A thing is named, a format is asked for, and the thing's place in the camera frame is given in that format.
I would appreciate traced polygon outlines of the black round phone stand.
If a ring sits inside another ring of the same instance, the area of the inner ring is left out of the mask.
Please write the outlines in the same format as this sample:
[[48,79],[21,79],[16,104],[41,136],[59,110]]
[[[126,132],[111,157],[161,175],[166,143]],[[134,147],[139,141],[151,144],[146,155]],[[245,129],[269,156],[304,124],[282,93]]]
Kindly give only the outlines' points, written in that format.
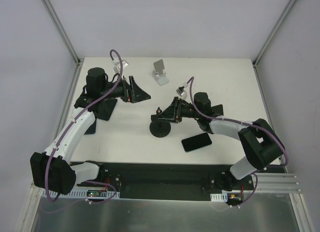
[[149,130],[151,134],[157,138],[166,137],[171,131],[171,124],[166,121],[161,121],[157,119],[163,111],[158,107],[156,114],[151,116],[151,123],[149,125]]

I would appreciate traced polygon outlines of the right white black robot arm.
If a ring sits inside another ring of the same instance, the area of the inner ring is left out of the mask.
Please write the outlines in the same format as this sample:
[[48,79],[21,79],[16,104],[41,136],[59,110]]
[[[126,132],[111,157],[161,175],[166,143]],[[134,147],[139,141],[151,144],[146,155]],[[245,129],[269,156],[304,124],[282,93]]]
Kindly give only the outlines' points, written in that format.
[[284,145],[266,120],[259,118],[248,123],[226,118],[223,106],[212,106],[205,92],[196,93],[191,103],[175,97],[165,110],[158,108],[150,117],[150,132],[155,137],[165,137],[171,131],[171,124],[180,123],[183,118],[195,119],[200,129],[208,134],[240,141],[244,157],[221,176],[230,189],[237,189],[244,177],[263,170],[285,153]]

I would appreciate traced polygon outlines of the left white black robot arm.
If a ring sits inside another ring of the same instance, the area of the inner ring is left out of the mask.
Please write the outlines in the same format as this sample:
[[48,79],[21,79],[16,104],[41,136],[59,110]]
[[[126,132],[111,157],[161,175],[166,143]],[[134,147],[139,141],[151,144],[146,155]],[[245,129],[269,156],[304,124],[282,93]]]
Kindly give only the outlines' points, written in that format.
[[44,152],[35,152],[30,158],[35,186],[66,195],[85,181],[96,187],[105,183],[101,163],[86,161],[72,166],[70,162],[81,138],[96,127],[97,119],[109,120],[118,98],[126,103],[139,103],[151,96],[137,85],[133,76],[109,82],[103,68],[88,70],[86,84],[67,124]]

